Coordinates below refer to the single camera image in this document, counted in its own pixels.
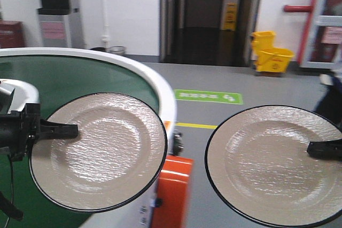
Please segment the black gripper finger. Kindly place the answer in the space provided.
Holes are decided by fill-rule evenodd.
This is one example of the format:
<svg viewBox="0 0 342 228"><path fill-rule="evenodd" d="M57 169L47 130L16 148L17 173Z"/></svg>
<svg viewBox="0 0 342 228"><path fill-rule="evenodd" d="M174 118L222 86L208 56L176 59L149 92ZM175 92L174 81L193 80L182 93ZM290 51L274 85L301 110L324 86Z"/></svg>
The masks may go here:
<svg viewBox="0 0 342 228"><path fill-rule="evenodd" d="M341 161L341 139L310 141L307 153L316 159Z"/></svg>

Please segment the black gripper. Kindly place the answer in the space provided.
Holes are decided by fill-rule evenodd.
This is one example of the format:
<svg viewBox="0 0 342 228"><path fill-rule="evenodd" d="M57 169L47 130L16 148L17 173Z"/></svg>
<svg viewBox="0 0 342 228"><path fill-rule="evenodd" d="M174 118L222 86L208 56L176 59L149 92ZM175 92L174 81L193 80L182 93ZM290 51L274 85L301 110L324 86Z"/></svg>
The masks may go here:
<svg viewBox="0 0 342 228"><path fill-rule="evenodd" d="M38 140L74 139L79 135L77 124L55 123L41 119L41 107L26 103L23 110L1 115L1 155L11 161L22 161Z"/></svg>

